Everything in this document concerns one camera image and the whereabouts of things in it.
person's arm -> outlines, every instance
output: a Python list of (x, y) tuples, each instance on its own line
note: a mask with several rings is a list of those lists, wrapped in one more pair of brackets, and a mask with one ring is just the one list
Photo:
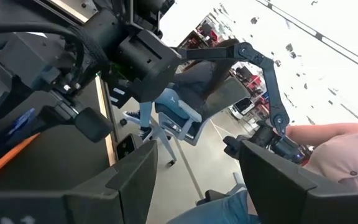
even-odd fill
[(320, 144), (343, 134), (358, 133), (356, 123), (338, 123), (326, 125), (301, 125), (287, 127), (287, 136), (294, 142), (307, 146)]

gray office chair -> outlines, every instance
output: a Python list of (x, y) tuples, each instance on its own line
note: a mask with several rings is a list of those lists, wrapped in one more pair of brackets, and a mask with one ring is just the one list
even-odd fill
[[(165, 105), (156, 103), (155, 111), (158, 114), (158, 122), (153, 118), (151, 119), (151, 127), (153, 129), (152, 138), (160, 138), (162, 144), (172, 156), (172, 161), (168, 164), (172, 166), (177, 161), (168, 138), (175, 136), (178, 140), (184, 140), (192, 146), (197, 145), (205, 124), (216, 113), (247, 97), (250, 97), (250, 93), (245, 86), (236, 78), (229, 77), (208, 97), (199, 113), (185, 102), (179, 101), (180, 107), (186, 111), (190, 117), (189, 119), (183, 119)], [(134, 119), (126, 114), (124, 114), (124, 116), (128, 121), (139, 124), (138, 119)]]

